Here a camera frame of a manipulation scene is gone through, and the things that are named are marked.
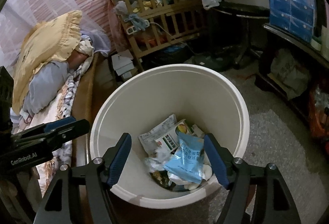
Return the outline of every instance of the yellow pillow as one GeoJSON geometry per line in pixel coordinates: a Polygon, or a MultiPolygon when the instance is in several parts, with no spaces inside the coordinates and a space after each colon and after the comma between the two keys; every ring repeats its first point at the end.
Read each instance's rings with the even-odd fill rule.
{"type": "Polygon", "coordinates": [[[33,75],[51,60],[65,61],[78,45],[81,17],[81,11],[63,14],[37,24],[25,37],[14,71],[13,111],[16,114],[20,112],[33,75]]]}

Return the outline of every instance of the pink cloth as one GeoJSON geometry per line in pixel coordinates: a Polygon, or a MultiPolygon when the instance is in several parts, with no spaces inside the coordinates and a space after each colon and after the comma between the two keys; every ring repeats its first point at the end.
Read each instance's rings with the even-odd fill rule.
{"type": "Polygon", "coordinates": [[[114,8],[112,0],[107,1],[107,16],[109,19],[110,30],[112,33],[111,42],[114,44],[117,52],[122,52],[128,49],[129,44],[117,14],[112,11],[114,8]]]}

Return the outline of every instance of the light blue cloth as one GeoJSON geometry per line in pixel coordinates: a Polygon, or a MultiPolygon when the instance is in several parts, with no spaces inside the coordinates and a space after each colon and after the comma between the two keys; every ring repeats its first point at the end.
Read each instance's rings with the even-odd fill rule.
{"type": "Polygon", "coordinates": [[[147,25],[145,23],[145,19],[139,17],[137,14],[130,14],[125,20],[125,22],[131,21],[137,31],[145,31],[147,25]]]}
{"type": "Polygon", "coordinates": [[[29,84],[23,111],[28,112],[31,116],[39,113],[56,97],[69,74],[67,62],[51,61],[43,66],[29,84]]]}

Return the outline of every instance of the electrical cord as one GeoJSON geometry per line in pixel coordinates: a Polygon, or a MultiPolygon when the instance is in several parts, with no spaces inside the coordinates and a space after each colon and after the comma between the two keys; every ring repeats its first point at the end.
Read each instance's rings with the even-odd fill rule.
{"type": "MultiPolygon", "coordinates": [[[[172,37],[172,35],[169,33],[169,32],[167,32],[161,25],[159,25],[158,23],[155,23],[155,22],[150,22],[150,24],[154,24],[154,25],[157,25],[159,28],[161,28],[165,33],[167,33],[170,37],[172,37]]],[[[200,55],[200,53],[195,53],[192,49],[191,49],[191,47],[189,46],[189,44],[188,43],[184,43],[184,42],[179,42],[180,44],[182,44],[182,45],[184,45],[184,46],[187,46],[188,48],[189,48],[189,50],[194,54],[194,55],[200,55]]]]}

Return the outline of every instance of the screw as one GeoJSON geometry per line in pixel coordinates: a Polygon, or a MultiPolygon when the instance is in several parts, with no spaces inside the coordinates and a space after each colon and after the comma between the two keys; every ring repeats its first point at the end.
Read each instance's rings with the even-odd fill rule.
{"type": "Polygon", "coordinates": [[[276,165],[273,163],[269,163],[268,166],[269,166],[269,169],[272,169],[272,170],[276,169],[276,165]]]}
{"type": "Polygon", "coordinates": [[[60,170],[61,171],[65,171],[65,170],[67,170],[68,169],[68,165],[67,164],[64,164],[64,165],[61,165],[60,166],[60,170]]]}
{"type": "Polygon", "coordinates": [[[235,158],[233,159],[233,161],[234,161],[234,163],[236,163],[236,164],[242,164],[242,162],[243,162],[242,158],[239,158],[239,157],[235,157],[235,158]]]}
{"type": "Polygon", "coordinates": [[[93,160],[94,164],[98,165],[100,163],[102,163],[103,159],[101,157],[97,157],[93,160]]]}

